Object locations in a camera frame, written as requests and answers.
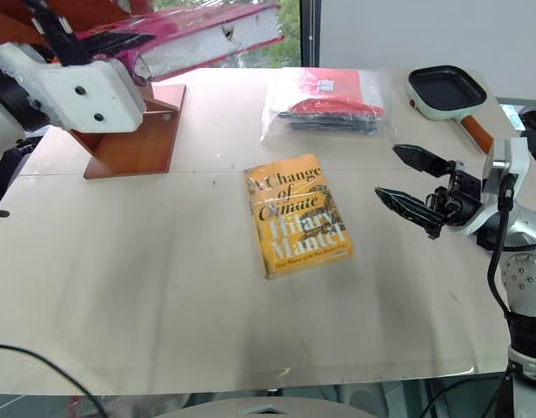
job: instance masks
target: window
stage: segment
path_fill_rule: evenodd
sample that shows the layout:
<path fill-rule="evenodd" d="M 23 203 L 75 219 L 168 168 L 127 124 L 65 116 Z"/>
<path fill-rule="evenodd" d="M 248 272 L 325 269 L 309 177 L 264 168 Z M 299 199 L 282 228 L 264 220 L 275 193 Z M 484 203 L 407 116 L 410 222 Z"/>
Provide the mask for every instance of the window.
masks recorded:
<path fill-rule="evenodd" d="M 258 0 L 154 0 L 155 10 L 175 6 L 200 6 L 213 4 L 260 3 Z M 309 46 L 318 45 L 318 39 L 312 38 L 312 13 L 320 0 L 278 0 L 280 28 L 285 40 L 253 51 L 244 51 L 215 63 L 214 67 L 299 67 L 318 65 L 318 46 L 316 54 Z"/>

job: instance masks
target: frying pan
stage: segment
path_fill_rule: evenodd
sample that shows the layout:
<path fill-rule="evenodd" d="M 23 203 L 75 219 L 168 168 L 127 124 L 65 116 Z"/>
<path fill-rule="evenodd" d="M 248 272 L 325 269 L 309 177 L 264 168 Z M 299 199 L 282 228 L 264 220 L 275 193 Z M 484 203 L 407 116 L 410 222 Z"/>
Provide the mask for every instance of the frying pan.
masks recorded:
<path fill-rule="evenodd" d="M 456 119 L 485 153 L 493 138 L 472 113 L 486 100 L 485 90 L 465 71 L 453 65 L 421 68 L 409 74 L 410 104 L 431 120 Z"/>

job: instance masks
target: book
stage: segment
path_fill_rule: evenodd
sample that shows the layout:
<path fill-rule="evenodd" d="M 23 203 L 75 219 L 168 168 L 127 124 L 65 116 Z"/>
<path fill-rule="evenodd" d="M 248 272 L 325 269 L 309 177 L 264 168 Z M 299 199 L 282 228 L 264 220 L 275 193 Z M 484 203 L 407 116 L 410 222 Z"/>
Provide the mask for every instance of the book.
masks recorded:
<path fill-rule="evenodd" d="M 245 170 L 244 178 L 266 278 L 352 254 L 314 154 L 259 165 Z"/>
<path fill-rule="evenodd" d="M 283 68 L 274 89 L 273 106 L 294 130 L 370 133 L 385 114 L 370 71 Z"/>
<path fill-rule="evenodd" d="M 77 34 L 89 53 L 113 56 L 133 77 L 160 81 L 283 39 L 279 5 L 174 7 Z"/>

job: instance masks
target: wooden stand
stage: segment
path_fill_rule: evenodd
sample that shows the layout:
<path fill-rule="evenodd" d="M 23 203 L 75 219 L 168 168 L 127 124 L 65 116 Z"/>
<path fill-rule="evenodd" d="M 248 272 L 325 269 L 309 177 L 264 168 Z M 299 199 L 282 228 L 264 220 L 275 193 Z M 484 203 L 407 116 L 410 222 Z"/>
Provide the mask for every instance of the wooden stand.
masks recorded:
<path fill-rule="evenodd" d="M 154 88 L 145 98 L 143 123 L 134 132 L 70 134 L 92 155 L 85 179 L 168 172 L 179 125 L 185 86 Z"/>

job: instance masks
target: green foliage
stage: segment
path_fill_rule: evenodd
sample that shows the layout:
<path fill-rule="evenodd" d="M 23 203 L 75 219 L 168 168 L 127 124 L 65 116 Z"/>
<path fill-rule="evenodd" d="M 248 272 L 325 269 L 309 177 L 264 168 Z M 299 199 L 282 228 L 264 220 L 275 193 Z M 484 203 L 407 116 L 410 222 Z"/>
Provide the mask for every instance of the green foliage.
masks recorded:
<path fill-rule="evenodd" d="M 205 0 L 154 0 L 156 10 L 175 6 L 199 6 Z M 219 3 L 252 3 L 251 0 L 220 0 Z M 217 67 L 299 67 L 301 29 L 299 0 L 278 0 L 279 24 L 285 40 L 254 51 L 246 51 L 216 63 Z"/>

